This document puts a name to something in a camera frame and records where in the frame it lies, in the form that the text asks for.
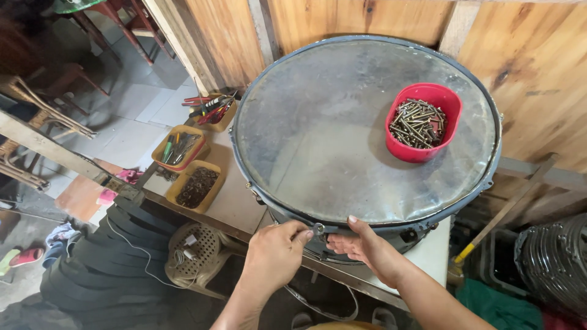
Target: tile floor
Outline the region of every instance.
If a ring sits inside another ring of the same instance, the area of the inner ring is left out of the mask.
[[[187,119],[189,112],[188,107],[181,105],[183,99],[197,96],[198,92],[177,58],[170,60],[153,38],[139,36],[138,39],[154,60],[153,66],[140,57],[126,38],[112,46],[122,60],[121,66],[106,53],[98,57],[88,56],[81,62],[90,77],[110,96],[103,96],[80,81],[72,91],[73,101],[90,116],[83,117],[78,113],[71,116],[98,134],[91,140],[70,134],[58,141],[85,156],[127,169],[138,167],[145,170],[151,164],[151,152],[159,142],[173,126],[183,124]],[[51,135],[62,132],[54,129]],[[29,155],[25,165],[31,160],[32,155]],[[51,183],[46,194],[53,198],[57,198],[77,176],[74,171],[44,157],[33,173]],[[105,209],[99,210],[93,220],[99,220]]]

